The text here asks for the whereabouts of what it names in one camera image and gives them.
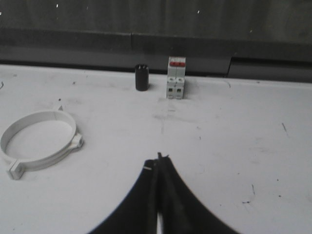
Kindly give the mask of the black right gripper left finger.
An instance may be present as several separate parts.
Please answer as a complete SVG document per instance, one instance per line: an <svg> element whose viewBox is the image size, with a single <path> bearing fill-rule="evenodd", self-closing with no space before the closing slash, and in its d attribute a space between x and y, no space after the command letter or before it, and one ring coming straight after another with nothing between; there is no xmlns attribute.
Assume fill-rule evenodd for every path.
<svg viewBox="0 0 312 234"><path fill-rule="evenodd" d="M146 160L142 171L117 208L92 234L156 234L157 233L158 162Z"/></svg>

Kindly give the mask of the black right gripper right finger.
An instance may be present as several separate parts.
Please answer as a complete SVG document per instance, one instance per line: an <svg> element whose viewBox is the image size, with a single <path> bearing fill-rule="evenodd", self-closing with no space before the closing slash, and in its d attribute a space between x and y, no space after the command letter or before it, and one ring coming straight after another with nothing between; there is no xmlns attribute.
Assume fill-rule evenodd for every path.
<svg viewBox="0 0 312 234"><path fill-rule="evenodd" d="M236 234L184 183L169 156L158 154L158 212L164 234Z"/></svg>

